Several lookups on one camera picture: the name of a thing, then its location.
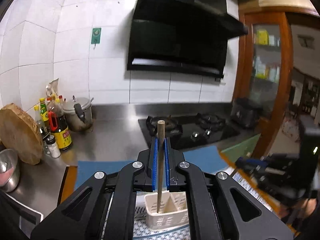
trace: stainless steel bowl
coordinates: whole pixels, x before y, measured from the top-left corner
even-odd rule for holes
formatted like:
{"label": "stainless steel bowl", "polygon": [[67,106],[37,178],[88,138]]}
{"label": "stainless steel bowl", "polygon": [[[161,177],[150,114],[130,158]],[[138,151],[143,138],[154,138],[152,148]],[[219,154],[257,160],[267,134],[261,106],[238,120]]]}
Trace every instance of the stainless steel bowl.
{"label": "stainless steel bowl", "polygon": [[15,150],[5,149],[0,152],[0,189],[13,191],[20,179],[18,154]]}

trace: blue placemat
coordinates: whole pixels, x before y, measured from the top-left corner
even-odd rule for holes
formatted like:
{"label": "blue placemat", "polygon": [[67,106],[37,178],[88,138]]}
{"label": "blue placemat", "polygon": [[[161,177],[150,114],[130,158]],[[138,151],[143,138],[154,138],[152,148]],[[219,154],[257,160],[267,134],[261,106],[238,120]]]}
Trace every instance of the blue placemat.
{"label": "blue placemat", "polygon": [[[215,146],[187,151],[183,154],[186,161],[197,165],[202,171],[207,173],[215,174],[217,171],[224,170],[228,167],[227,163],[220,158],[218,150]],[[135,160],[118,162],[79,161],[75,189],[83,184],[96,171],[104,171],[106,174],[114,173],[120,171],[124,166],[134,161]],[[166,187],[165,175],[163,177],[162,187]]]}

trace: gas stove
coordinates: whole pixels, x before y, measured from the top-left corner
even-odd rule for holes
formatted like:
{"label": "gas stove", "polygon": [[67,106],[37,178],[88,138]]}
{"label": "gas stove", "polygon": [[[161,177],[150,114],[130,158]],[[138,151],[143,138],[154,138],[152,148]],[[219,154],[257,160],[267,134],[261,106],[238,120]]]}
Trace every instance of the gas stove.
{"label": "gas stove", "polygon": [[152,137],[157,134],[159,120],[165,121],[165,136],[170,138],[171,147],[175,150],[204,146],[239,134],[225,119],[215,114],[148,116],[138,122],[149,147]]}

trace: bottle label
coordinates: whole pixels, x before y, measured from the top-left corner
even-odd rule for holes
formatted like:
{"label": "bottle label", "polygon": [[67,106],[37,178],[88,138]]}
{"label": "bottle label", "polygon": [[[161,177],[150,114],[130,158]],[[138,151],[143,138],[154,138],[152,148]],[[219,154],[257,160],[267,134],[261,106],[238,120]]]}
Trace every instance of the bottle label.
{"label": "bottle label", "polygon": [[56,138],[59,149],[68,147],[72,142],[71,135],[68,128],[66,128],[61,132],[55,132],[53,134],[54,134],[54,137]]}
{"label": "bottle label", "polygon": [[40,108],[40,115],[41,115],[44,122],[49,120],[48,111],[45,107]]}

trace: green cabinet door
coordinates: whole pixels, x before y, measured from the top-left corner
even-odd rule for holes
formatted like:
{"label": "green cabinet door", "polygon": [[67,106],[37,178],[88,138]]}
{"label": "green cabinet door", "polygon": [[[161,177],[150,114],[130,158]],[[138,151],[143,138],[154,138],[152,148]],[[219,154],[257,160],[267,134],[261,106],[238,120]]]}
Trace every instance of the green cabinet door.
{"label": "green cabinet door", "polygon": [[239,157],[246,156],[247,153],[252,153],[254,148],[256,147],[256,144],[258,142],[258,139],[260,137],[260,134],[257,134],[237,145],[231,146],[227,149],[222,150],[221,152],[231,161],[235,162]]}

